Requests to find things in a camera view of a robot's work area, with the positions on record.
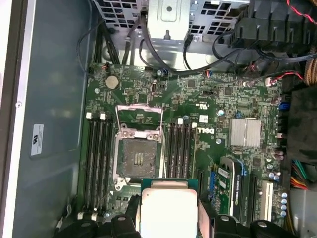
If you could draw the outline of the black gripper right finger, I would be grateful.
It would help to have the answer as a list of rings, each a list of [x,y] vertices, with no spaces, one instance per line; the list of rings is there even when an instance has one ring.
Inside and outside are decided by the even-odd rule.
[[[235,217],[217,214],[210,202],[198,201],[199,238],[295,238],[284,228],[266,221],[257,220],[246,227]]]

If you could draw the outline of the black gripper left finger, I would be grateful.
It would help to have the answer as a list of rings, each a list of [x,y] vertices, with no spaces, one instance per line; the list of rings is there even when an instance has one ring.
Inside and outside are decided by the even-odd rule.
[[[140,238],[136,220],[141,197],[134,195],[124,214],[116,215],[110,222],[99,225],[96,221],[76,221],[53,235],[54,238]]]

